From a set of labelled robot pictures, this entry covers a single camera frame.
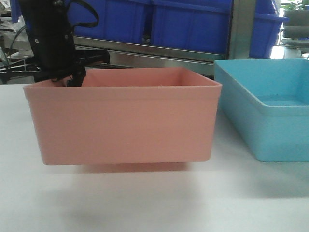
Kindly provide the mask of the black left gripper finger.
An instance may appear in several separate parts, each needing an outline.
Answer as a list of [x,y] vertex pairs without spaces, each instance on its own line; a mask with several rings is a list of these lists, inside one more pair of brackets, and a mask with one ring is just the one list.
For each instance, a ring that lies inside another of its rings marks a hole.
[[85,73],[76,72],[69,76],[69,78],[66,81],[66,86],[67,87],[81,87],[84,77],[85,77]]

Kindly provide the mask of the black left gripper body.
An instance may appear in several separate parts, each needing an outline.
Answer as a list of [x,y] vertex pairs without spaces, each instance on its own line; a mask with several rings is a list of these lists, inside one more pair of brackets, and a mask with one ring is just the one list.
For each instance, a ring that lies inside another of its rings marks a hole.
[[85,73],[77,53],[66,7],[62,0],[20,0],[27,36],[40,68],[36,79],[60,80],[74,73]]

